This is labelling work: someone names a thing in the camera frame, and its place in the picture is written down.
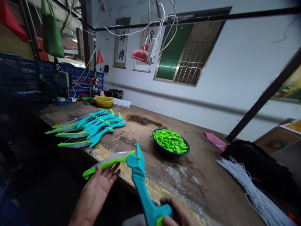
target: dark blue bowl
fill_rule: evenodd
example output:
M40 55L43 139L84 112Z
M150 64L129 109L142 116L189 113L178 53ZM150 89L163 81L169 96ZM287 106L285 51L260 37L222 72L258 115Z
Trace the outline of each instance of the dark blue bowl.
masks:
M187 152L183 153L183 154L178 154L178 153L174 153L174 152L171 152L167 149L165 149L164 147L162 147L161 145L158 144L158 142L155 140L154 138L154 132L156 130L161 130L161 129L155 129L153 132L152 132L152 135L153 135L153 139L154 139L154 148L156 149L156 151L162 155L162 157L166 158L166 159L178 159L180 158L181 156L183 155L187 155L189 152L190 152L190 147L189 147L189 144L188 142L182 137L183 141L185 142L185 144L187 145L188 149L187 149Z

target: person's hand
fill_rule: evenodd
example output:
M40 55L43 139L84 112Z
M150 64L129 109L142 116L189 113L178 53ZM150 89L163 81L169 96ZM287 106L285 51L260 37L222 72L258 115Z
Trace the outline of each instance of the person's hand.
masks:
M164 226L194 226L195 222L191 219L189 213L184 210L178 201L173 196L164 196L160 199L161 205L169 204L173 211L173 219L165 216L163 217Z
M108 167L103 171L99 165L96 166L96 172L82 190L69 226L94 224L113 183L119 176L119 165L118 163L113 168Z

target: pink cloth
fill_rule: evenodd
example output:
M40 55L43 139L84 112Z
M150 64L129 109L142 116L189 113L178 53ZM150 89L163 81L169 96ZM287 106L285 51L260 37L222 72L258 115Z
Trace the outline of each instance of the pink cloth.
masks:
M228 147L228 144L221 141L217 136L215 136L213 133L207 133L205 132L206 137L208 140L210 140L215 146L217 146L222 152L225 151L226 147Z

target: white string bundle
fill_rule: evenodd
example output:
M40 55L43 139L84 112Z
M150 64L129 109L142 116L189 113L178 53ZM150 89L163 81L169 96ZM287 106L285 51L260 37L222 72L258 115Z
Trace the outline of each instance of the white string bundle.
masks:
M248 196L253 204L252 207L262 217L268 226L294 226L295 224L252 182L252 178L246 171L243 164L236 161L228 161L224 158L216 160L225 170L227 170L244 187L246 198Z

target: finger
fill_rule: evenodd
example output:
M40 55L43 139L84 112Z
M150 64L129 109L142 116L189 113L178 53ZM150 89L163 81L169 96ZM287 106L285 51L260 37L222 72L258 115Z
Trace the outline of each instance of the finger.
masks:
M120 169L119 170L117 170L114 174L113 174L113 176L109 179L109 185L113 185L114 184L114 182L116 181L116 179L119 177L119 174L120 174Z
M171 219L169 216L163 217L163 225L164 226L179 226L173 219Z
M103 170L103 172L101 173L101 175L104 176L104 177L106 177L107 174L110 172L111 168L112 168L112 166L109 166L109 167L105 168Z
M114 175L115 171L117 170L117 168L118 168L119 166L120 166L120 163L117 163L117 164L116 164L116 165L108 172L106 178L110 179L110 178Z
M95 183L101 175L101 168L100 165L95 166L95 173L91 176L89 181L86 183L85 187L89 186L92 183Z
M168 195L168 196L163 196L160 199L161 205L167 203L171 205L171 207L177 211L177 212L183 212L183 208L181 207L180 203L176 200L174 196Z

